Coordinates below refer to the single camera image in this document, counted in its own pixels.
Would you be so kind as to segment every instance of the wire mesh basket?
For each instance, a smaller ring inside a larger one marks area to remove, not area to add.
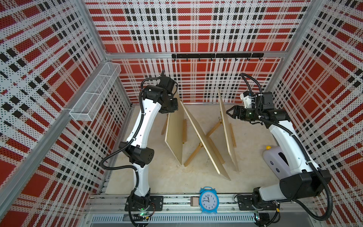
[[[93,121],[108,92],[121,72],[117,63],[101,63],[103,67],[75,104],[70,115],[76,121]]]

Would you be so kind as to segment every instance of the clock face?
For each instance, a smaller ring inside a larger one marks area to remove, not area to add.
[[[201,206],[207,210],[213,210],[217,206],[217,197],[211,192],[206,192],[202,195]]]

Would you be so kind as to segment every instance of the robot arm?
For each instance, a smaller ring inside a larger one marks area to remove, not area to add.
[[[261,98],[259,100],[260,113],[252,108],[252,103],[257,103],[255,101],[258,98]],[[309,160],[306,159],[298,143],[292,137],[295,135],[295,138],[298,138],[288,114],[283,109],[275,109],[272,93],[265,92],[256,98],[247,91],[241,94],[241,99],[245,106],[233,106],[227,110],[227,114],[234,119],[249,121],[251,124],[257,123],[252,123],[253,121],[261,121],[261,116],[267,119],[265,126],[281,147],[292,175],[281,179],[278,184],[255,188],[252,195],[253,205],[256,208],[264,208],[272,200],[293,200],[319,195],[324,188],[309,163],[319,171],[327,183],[330,182],[331,175],[328,170],[320,170],[309,154],[307,154]],[[277,125],[283,126],[291,134]]]
[[[158,112],[172,113],[178,110],[178,101],[172,93],[176,82],[170,77],[164,76],[164,71],[159,79],[160,82],[156,86],[147,85],[143,89],[141,93],[142,105],[140,105],[143,111],[140,110],[126,142],[119,144],[119,148],[126,147],[122,152],[129,157],[129,161],[136,168],[134,172],[134,186],[136,189],[129,197],[129,204],[132,207],[139,208],[139,210],[144,210],[150,205],[148,170],[149,163],[154,157],[154,150],[147,147],[147,140],[152,124]]]

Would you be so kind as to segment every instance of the perforated panel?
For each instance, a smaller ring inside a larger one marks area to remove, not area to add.
[[[109,53],[286,50],[310,0],[85,0]]]
[[[332,174],[329,226],[361,226],[363,2],[324,1],[274,87],[314,160]],[[326,208],[325,193],[316,198]]]
[[[0,1],[0,187],[100,62],[73,1]]]
[[[217,88],[224,102],[241,102],[239,94],[248,88],[239,74],[245,72],[253,76],[265,88],[280,59],[133,59],[113,62],[120,63],[121,82],[134,103],[138,103],[141,81],[147,76],[159,76],[163,69],[179,84],[178,91],[183,102],[216,102]],[[251,83],[251,87],[258,92],[256,85]]]
[[[77,226],[90,194],[97,192],[126,116],[114,85],[93,122],[70,121],[0,226]]]

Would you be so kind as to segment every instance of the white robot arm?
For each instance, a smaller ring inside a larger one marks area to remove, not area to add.
[[[160,80],[160,82],[156,86],[147,85],[143,88],[143,83],[147,80]],[[151,204],[148,170],[149,163],[154,157],[154,150],[146,146],[147,139],[157,113],[172,113],[175,110],[178,110],[178,101],[174,98],[176,92],[172,93],[174,85],[178,88],[178,84],[174,80],[164,76],[164,70],[160,77],[146,78],[141,82],[142,91],[139,96],[140,112],[134,128],[126,142],[121,142],[119,144],[120,149],[103,158],[100,163],[100,166],[107,170],[124,168],[131,168],[134,170],[135,187],[128,198],[129,208],[135,207],[144,211]],[[107,159],[121,151],[129,157],[129,161],[132,165],[117,167],[105,166],[104,163]]]
[[[264,123],[281,147],[291,172],[290,177],[281,179],[278,184],[255,188],[252,193],[252,204],[255,208],[262,209],[270,205],[271,201],[294,201],[314,219],[327,220],[333,210],[333,200],[328,187],[331,180],[329,171],[321,170],[306,152],[287,112],[283,109],[275,109],[272,93],[262,92],[261,85],[253,77],[244,73],[241,73],[241,77],[254,81],[259,88],[259,93],[254,94],[248,85],[250,91],[241,94],[244,106],[233,106],[226,113],[234,119],[249,121],[251,124],[259,123],[252,123],[254,121]],[[297,200],[317,196],[323,190],[327,195],[327,210],[322,216],[316,216]]]

